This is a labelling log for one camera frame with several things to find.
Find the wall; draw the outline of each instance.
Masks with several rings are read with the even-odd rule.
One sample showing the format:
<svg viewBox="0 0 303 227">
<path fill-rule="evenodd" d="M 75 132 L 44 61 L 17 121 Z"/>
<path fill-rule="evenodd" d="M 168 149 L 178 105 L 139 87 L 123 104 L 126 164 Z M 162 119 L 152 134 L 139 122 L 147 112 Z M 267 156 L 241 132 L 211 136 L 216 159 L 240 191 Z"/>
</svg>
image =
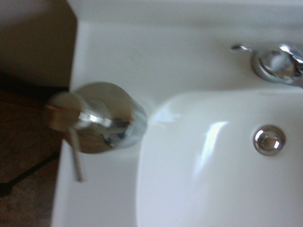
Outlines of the wall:
<svg viewBox="0 0 303 227">
<path fill-rule="evenodd" d="M 76 25 L 65 0 L 1 0 L 0 70 L 41 86 L 68 86 Z"/>
</svg>

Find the white sink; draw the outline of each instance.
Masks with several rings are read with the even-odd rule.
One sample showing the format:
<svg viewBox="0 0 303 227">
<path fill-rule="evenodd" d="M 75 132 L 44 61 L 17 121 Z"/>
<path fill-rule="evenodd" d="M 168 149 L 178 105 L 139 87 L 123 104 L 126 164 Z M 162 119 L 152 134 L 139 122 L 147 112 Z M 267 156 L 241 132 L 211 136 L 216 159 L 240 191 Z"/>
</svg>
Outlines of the white sink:
<svg viewBox="0 0 303 227">
<path fill-rule="evenodd" d="M 303 90 L 260 79 L 235 43 L 303 44 L 296 0 L 69 0 L 78 18 L 71 89 L 123 88 L 147 112 L 141 143 L 82 154 L 64 142 L 53 227 L 301 227 Z M 286 134 L 273 157 L 254 132 Z"/>
<path fill-rule="evenodd" d="M 299 227 L 303 223 L 302 92 L 181 94 L 151 118 L 137 191 L 141 227 Z M 258 153 L 272 124 L 287 141 Z"/>
</svg>

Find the floor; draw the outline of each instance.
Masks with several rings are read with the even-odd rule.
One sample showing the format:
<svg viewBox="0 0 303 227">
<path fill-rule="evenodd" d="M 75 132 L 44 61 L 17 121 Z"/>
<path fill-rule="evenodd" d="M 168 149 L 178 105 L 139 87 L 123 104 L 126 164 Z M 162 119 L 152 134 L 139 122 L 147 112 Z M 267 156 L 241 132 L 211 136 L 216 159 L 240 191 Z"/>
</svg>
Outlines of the floor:
<svg viewBox="0 0 303 227">
<path fill-rule="evenodd" d="M 45 126 L 42 113 L 0 101 L 0 183 L 60 150 L 60 134 Z M 50 226 L 57 168 L 57 160 L 50 162 L 0 198 L 0 227 Z"/>
</svg>

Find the drain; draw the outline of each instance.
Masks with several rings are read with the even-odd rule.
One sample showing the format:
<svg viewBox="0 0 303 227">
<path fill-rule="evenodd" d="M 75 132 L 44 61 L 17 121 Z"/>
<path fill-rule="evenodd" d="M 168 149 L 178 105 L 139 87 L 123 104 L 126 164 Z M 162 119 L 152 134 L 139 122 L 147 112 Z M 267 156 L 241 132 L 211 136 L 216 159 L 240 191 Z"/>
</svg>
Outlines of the drain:
<svg viewBox="0 0 303 227">
<path fill-rule="evenodd" d="M 262 155 L 272 156 L 280 152 L 285 144 L 286 136 L 282 129 L 274 125 L 259 128 L 253 138 L 256 150 Z"/>
</svg>

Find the faucet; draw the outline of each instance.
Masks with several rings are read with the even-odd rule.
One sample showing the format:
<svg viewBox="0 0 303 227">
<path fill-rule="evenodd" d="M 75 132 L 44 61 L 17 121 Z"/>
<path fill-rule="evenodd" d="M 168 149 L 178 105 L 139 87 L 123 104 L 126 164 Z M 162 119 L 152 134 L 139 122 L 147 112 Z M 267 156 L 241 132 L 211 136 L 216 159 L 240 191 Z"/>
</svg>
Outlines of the faucet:
<svg viewBox="0 0 303 227">
<path fill-rule="evenodd" d="M 303 88 L 303 56 L 294 44 L 236 44 L 231 51 L 252 52 L 251 66 L 262 79 Z"/>
</svg>

